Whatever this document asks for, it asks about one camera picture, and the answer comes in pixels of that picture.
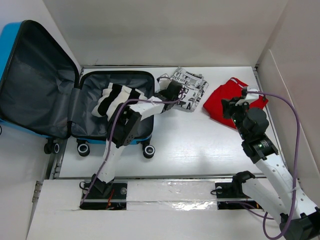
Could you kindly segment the red polo shirt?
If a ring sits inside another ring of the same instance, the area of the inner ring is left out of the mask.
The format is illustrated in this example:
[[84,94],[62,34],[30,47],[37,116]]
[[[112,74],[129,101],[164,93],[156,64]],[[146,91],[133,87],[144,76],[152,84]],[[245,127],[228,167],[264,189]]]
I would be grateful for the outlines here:
[[248,85],[236,77],[231,77],[225,84],[220,85],[210,97],[203,104],[203,108],[209,113],[210,118],[233,129],[236,126],[233,120],[225,119],[223,117],[222,99],[232,99],[233,97],[240,97],[242,89]]

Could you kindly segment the newspaper print garment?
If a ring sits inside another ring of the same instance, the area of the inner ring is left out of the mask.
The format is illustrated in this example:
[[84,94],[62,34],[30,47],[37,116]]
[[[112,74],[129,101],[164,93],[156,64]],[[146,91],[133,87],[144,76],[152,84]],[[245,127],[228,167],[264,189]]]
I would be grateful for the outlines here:
[[202,74],[192,73],[182,67],[178,67],[170,78],[182,84],[183,94],[177,105],[186,112],[194,112],[207,90],[209,83]]

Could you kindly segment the black and white striped garment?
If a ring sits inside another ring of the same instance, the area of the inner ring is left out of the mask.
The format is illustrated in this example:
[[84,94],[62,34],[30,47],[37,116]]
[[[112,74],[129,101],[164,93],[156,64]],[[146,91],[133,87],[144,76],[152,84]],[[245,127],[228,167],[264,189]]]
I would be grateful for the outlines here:
[[148,98],[137,88],[109,83],[108,87],[102,90],[102,96],[91,114],[98,118],[107,117],[109,121],[118,105],[130,99],[147,100]]

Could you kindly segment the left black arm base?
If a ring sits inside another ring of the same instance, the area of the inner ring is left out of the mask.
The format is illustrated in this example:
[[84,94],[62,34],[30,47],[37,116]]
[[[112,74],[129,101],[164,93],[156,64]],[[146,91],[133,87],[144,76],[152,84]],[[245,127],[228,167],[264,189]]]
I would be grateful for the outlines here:
[[113,183],[109,192],[101,194],[93,187],[79,208],[82,210],[121,211],[127,209],[128,184],[126,182]]

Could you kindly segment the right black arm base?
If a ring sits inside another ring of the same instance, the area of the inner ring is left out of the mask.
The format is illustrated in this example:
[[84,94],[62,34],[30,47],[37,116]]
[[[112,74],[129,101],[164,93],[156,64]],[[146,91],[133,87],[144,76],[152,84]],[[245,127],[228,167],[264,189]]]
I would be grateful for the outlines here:
[[216,197],[218,210],[263,209],[256,201],[234,189],[231,182],[216,182],[210,194]]

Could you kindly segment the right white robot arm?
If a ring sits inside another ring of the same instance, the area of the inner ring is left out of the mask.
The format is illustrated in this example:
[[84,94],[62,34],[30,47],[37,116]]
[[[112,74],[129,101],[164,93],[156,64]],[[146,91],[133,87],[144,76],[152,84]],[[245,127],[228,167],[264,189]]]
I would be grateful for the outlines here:
[[266,189],[249,171],[232,178],[231,191],[257,202],[279,225],[287,240],[311,240],[320,235],[320,208],[304,193],[290,174],[278,149],[266,135],[266,113],[240,97],[221,100],[222,114],[231,119],[242,138],[242,148],[265,175],[274,191]]

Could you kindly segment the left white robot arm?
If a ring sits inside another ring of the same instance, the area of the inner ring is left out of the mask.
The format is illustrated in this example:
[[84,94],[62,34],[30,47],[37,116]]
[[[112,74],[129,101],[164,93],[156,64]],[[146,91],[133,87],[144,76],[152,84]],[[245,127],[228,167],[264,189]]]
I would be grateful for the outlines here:
[[124,148],[136,138],[141,122],[170,110],[182,95],[182,84],[170,79],[151,97],[136,88],[115,83],[102,91],[92,114],[107,117],[106,146],[103,162],[91,178],[90,190],[103,199],[111,194],[117,162]]

